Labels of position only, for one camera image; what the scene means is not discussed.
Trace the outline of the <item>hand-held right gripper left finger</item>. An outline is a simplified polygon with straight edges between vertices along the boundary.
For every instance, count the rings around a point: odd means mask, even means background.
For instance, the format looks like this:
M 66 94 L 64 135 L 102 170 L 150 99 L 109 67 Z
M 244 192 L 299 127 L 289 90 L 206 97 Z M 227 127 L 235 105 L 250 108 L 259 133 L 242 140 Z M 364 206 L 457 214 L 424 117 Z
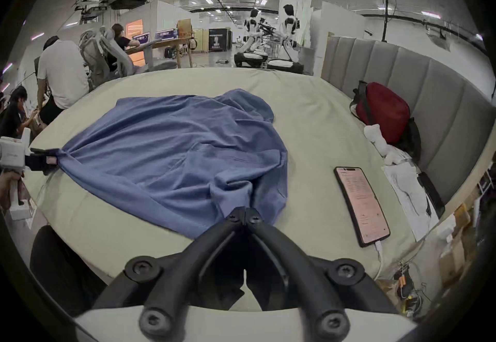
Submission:
M 242 266 L 229 264 L 240 247 L 244 216 L 243 208 L 233 210 L 182 252 L 130 259 L 93 310 L 143 306 L 139 333 L 147 339 L 184 339 L 190 305 L 226 311 L 244 295 Z

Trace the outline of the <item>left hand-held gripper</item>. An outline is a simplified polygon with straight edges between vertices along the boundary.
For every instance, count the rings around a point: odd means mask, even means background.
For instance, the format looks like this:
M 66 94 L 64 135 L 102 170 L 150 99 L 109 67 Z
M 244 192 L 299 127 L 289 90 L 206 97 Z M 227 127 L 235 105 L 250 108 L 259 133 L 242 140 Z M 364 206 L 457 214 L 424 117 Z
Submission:
M 25 128 L 21 138 L 1 137 L 1 170 L 22 176 L 24 171 L 42 171 L 45 176 L 58 167 L 58 148 L 29 148 L 31 131 Z M 8 210 L 13 221 L 31 221 L 35 208 L 22 178 L 13 180 L 7 189 Z

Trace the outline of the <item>person's left hand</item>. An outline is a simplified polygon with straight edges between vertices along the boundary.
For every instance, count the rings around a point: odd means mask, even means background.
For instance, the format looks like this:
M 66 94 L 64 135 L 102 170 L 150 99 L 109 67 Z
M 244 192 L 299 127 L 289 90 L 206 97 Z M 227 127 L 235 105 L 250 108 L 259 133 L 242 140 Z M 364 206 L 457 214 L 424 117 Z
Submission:
M 15 171 L 1 172 L 1 211 L 5 214 L 11 206 L 10 188 L 21 178 L 21 174 Z

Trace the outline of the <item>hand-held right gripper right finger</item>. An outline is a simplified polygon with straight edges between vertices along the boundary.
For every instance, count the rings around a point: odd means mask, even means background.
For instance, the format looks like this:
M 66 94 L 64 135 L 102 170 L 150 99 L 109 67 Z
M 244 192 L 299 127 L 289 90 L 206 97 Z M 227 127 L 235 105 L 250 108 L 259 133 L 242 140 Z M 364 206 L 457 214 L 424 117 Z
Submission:
M 284 270 L 311 335 L 317 340 L 344 340 L 348 336 L 352 326 L 346 309 L 398 315 L 387 295 L 358 261 L 308 256 L 252 208 L 246 209 L 246 229 Z

